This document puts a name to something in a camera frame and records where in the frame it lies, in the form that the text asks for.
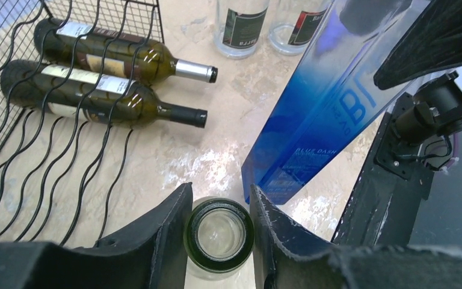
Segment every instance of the beige stone surface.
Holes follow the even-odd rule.
[[[183,182],[193,182],[194,199],[217,195],[244,203],[240,166],[300,56],[287,57],[276,53],[267,43],[266,29],[263,29],[254,55],[245,60],[226,59],[212,42],[215,4],[215,0],[161,1],[165,42],[171,52],[182,59],[217,66],[219,77],[216,84],[171,77],[157,85],[155,90],[163,101],[208,110],[209,119],[205,129],[158,121],[132,133],[123,174],[110,198],[104,235],[157,206]],[[266,26],[273,12],[273,9],[269,10]],[[145,11],[138,13],[134,10],[131,13],[143,15],[142,19],[147,21]],[[94,14],[84,17],[94,19]],[[135,17],[132,18],[137,24],[139,19]],[[106,20],[108,26],[119,23],[109,18]],[[127,30],[139,34],[144,26],[141,23]],[[46,153],[49,130],[55,119],[55,116],[45,116],[38,139],[11,163],[3,176],[4,182],[0,182],[0,186],[4,185],[0,231],[17,209],[24,178]],[[33,113],[29,118],[26,142],[34,136],[39,121],[40,113]],[[65,148],[73,125],[74,120],[63,119],[56,126],[47,162],[27,182],[18,219],[0,237],[0,241],[14,240],[29,222],[40,198],[40,184],[47,164]],[[75,164],[57,185],[50,218],[37,240],[59,242],[68,230],[75,213],[82,175],[98,154],[105,129],[105,125],[98,123],[84,127]],[[377,123],[370,126],[281,209],[313,233],[331,239],[376,129]],[[21,133],[19,126],[0,154],[0,164],[17,149]],[[127,133],[127,129],[112,128],[103,162],[85,190],[79,222],[67,247],[92,246],[97,239],[106,194],[119,170]],[[74,145],[48,174],[38,218],[23,240],[29,240],[45,218],[52,184],[66,169],[73,153]],[[235,276],[223,281],[207,282],[187,275],[185,287],[254,288],[252,258]]]

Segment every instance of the glass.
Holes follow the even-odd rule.
[[[331,0],[279,0],[268,32],[273,48],[284,55],[306,50]]]
[[[214,43],[219,52],[243,59],[257,49],[270,0],[217,0]]]
[[[218,197],[194,202],[185,227],[187,272],[217,281],[234,275],[252,252],[254,229],[240,204]]]

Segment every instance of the wire rack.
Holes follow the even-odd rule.
[[[11,60],[15,59],[34,60],[36,62],[42,63],[46,62],[43,59],[43,56],[39,55],[39,53],[37,53],[34,47],[32,32],[34,31],[36,23],[47,17],[54,17],[57,19],[64,20],[59,25],[59,28],[64,26],[68,21],[76,21],[93,25],[93,29],[95,27],[99,27],[106,28],[108,30],[118,31],[119,34],[116,35],[115,39],[117,39],[121,33],[143,36],[145,37],[145,40],[143,40],[141,46],[145,45],[147,39],[149,39],[150,37],[164,42],[158,0],[0,0],[0,72]],[[39,121],[32,123],[30,119],[31,116],[35,114],[40,115],[38,117]],[[0,164],[0,205],[2,205],[1,201],[2,196],[4,194],[3,188],[7,179],[7,169],[10,163],[12,163],[20,154],[28,150],[31,147],[31,145],[35,141],[37,141],[38,135],[41,130],[48,129],[43,126],[44,116],[45,109],[43,111],[29,111],[19,107],[15,107],[14,105],[10,105],[8,96],[3,95],[3,93],[0,90],[0,151],[9,139],[11,133],[15,129],[20,130],[21,132],[20,142],[14,144],[14,146],[16,147],[15,153],[13,153],[6,161]],[[17,220],[17,217],[20,215],[26,183],[28,182],[29,177],[42,166],[46,166],[47,170],[45,171],[43,176],[40,199],[37,202],[37,208],[34,210],[32,217],[28,220],[26,228],[15,239],[15,241],[24,241],[23,238],[25,234],[31,229],[31,225],[36,221],[41,222],[42,225],[41,227],[39,227],[39,229],[36,231],[33,237],[29,239],[30,241],[35,240],[47,224],[49,213],[52,208],[52,195],[54,193],[55,187],[58,184],[58,181],[62,177],[64,177],[68,173],[68,171],[73,167],[73,163],[77,155],[79,136],[81,135],[82,129],[87,124],[87,122],[79,123],[78,120],[75,120],[72,136],[68,141],[68,144],[66,145],[66,147],[64,147],[60,154],[51,156],[50,154],[52,147],[52,139],[54,138],[55,127],[58,125],[61,119],[62,117],[56,119],[50,127],[48,148],[45,155],[40,156],[40,158],[42,157],[41,162],[39,162],[38,166],[35,167],[32,171],[30,171],[29,174],[27,174],[25,179],[21,180],[22,188],[20,191],[20,201],[18,207],[15,209],[13,218],[9,221],[9,223],[0,229],[0,236],[2,236],[6,232],[6,230],[8,230],[12,226],[12,224]],[[28,131],[35,131],[35,134],[32,137],[32,139],[26,140],[26,129]],[[65,244],[66,241],[70,238],[78,222],[78,217],[81,210],[80,207],[82,203],[82,195],[84,194],[84,191],[88,183],[93,179],[94,175],[100,167],[103,158],[103,151],[105,150],[105,147],[109,139],[110,129],[111,125],[109,123],[109,125],[107,125],[106,133],[104,134],[102,139],[102,146],[100,152],[98,153],[94,161],[91,162],[91,164],[85,170],[79,189],[79,201],[77,204],[76,214],[75,216],[73,216],[73,219],[71,221],[72,224],[68,232],[66,232],[64,238],[61,240],[61,244]],[[130,138],[131,133],[132,130],[129,131],[126,137],[125,147],[123,148],[123,161],[119,173],[117,174],[114,182],[108,189],[108,193],[106,196],[105,212],[107,212],[108,210],[108,201],[112,189],[116,184],[117,180],[119,179],[121,172],[123,170],[128,140]],[[60,175],[52,185],[52,188],[47,188],[45,186],[45,179],[49,174],[50,168],[52,168],[52,166],[61,157],[65,156],[70,149],[73,149],[73,147],[75,147],[75,150],[72,152],[72,161],[66,167],[64,172],[60,173]],[[38,211],[42,206],[43,199],[46,199],[46,201],[48,202],[48,213],[43,218],[43,220],[36,220],[38,216]],[[99,238],[102,237],[103,232],[105,230],[107,213],[105,213],[104,216],[105,218],[103,220],[103,225]]]

